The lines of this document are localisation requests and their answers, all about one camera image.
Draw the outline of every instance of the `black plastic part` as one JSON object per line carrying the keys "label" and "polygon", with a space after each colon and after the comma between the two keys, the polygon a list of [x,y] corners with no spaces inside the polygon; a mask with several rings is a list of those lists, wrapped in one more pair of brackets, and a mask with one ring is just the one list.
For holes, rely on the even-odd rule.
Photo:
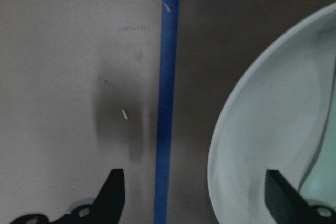
{"label": "black plastic part", "polygon": [[[125,204],[122,169],[112,170],[92,205],[82,205],[51,224],[118,224]],[[21,216],[11,224],[50,224],[41,214]]]}
{"label": "black plastic part", "polygon": [[[309,206],[278,170],[267,170],[265,204],[277,224],[335,224],[336,213],[326,206]],[[324,209],[329,215],[319,214]]]}

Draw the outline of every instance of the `white scratch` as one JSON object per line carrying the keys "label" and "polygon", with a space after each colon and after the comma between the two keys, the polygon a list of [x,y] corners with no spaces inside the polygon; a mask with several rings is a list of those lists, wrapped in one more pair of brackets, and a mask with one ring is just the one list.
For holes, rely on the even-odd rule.
{"label": "white scratch", "polygon": [[124,118],[127,120],[127,119],[128,119],[128,117],[127,117],[126,111],[125,111],[125,110],[121,110],[121,112],[122,112],[122,114],[123,114]]}
{"label": "white scratch", "polygon": [[171,11],[170,11],[170,8],[169,8],[168,4],[164,3],[164,6],[166,7],[166,9],[167,9],[167,12],[169,12],[169,13],[170,13]]}

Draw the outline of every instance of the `metal bolt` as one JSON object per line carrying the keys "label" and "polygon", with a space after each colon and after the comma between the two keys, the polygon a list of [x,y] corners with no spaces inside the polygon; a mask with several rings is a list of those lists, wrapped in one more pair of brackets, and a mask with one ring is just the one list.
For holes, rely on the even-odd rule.
{"label": "metal bolt", "polygon": [[80,210],[78,212],[78,215],[80,217],[84,217],[84,216],[88,215],[89,213],[90,213],[90,208],[86,207],[86,208],[83,208],[82,210]]}
{"label": "metal bolt", "polygon": [[316,209],[316,212],[323,217],[331,217],[332,216],[332,212],[330,211],[330,209],[325,208],[325,207],[318,207]]}
{"label": "metal bolt", "polygon": [[38,224],[38,217],[35,216],[33,219],[30,219],[26,224]]}

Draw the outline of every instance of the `table surface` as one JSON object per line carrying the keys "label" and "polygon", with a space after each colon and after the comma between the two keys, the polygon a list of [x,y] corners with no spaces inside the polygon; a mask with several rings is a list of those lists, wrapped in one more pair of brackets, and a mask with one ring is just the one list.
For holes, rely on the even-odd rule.
{"label": "table surface", "polygon": [[[180,0],[168,223],[217,223],[206,167],[225,100],[267,46],[334,1]],[[0,222],[55,220],[124,168],[120,224],[152,223],[161,0],[0,3]]]}

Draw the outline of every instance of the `blue line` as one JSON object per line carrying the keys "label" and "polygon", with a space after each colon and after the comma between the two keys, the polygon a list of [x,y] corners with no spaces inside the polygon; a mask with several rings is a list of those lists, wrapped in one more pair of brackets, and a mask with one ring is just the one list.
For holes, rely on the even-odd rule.
{"label": "blue line", "polygon": [[166,224],[179,0],[162,0],[154,224]]}

